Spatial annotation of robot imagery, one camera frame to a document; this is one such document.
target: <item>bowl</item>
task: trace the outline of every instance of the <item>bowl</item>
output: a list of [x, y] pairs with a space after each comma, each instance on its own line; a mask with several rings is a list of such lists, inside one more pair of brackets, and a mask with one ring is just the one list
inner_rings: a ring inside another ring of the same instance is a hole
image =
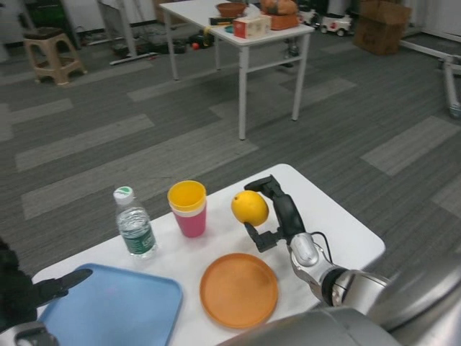
[[245, 11], [246, 5], [238, 2], [225, 2], [216, 5], [221, 17], [235, 18], [239, 17]]

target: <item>bottle cap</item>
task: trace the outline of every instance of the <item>bottle cap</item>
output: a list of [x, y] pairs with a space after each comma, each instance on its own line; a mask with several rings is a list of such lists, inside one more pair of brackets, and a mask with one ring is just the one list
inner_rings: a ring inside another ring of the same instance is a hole
[[131, 187], [122, 186], [114, 191], [114, 199], [118, 205], [127, 205], [134, 201], [135, 193]]

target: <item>stool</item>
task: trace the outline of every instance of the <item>stool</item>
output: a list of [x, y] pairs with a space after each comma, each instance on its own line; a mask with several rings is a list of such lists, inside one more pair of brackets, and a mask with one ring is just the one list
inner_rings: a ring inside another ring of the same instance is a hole
[[[64, 42], [68, 46], [72, 58], [59, 55], [56, 47], [59, 42]], [[33, 45], [40, 47], [46, 55], [46, 61], [39, 62], [37, 60], [32, 51]], [[32, 32], [27, 32], [24, 34], [24, 47], [37, 76], [35, 79], [37, 83], [40, 83], [41, 77], [50, 76], [57, 85], [64, 85], [69, 82], [68, 75], [72, 71], [81, 70], [84, 74], [87, 73], [71, 41], [61, 29], [40, 27]]]

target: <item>bottle label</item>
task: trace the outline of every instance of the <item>bottle label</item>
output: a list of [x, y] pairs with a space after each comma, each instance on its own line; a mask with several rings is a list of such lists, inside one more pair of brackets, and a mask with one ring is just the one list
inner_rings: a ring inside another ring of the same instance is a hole
[[143, 254], [152, 249], [155, 239], [153, 238], [152, 228], [149, 225], [147, 232], [138, 238], [123, 238], [128, 250], [132, 254]]

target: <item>striped carpet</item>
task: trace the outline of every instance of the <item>striped carpet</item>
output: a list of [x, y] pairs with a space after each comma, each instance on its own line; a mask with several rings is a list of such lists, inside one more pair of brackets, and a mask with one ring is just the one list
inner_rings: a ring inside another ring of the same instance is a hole
[[[177, 180], [214, 192], [278, 163], [382, 237], [380, 274], [458, 248], [461, 123], [448, 117], [435, 59], [374, 56], [316, 32], [299, 121], [296, 68], [256, 72], [239, 141], [237, 52], [221, 48], [217, 73], [213, 49], [178, 56], [180, 82], [168, 56], [110, 67], [104, 45], [80, 52], [89, 73], [67, 87], [35, 84], [21, 52], [0, 64], [0, 232], [29, 274], [117, 234], [116, 186], [133, 186], [156, 218]], [[261, 47], [251, 61], [284, 48]]]

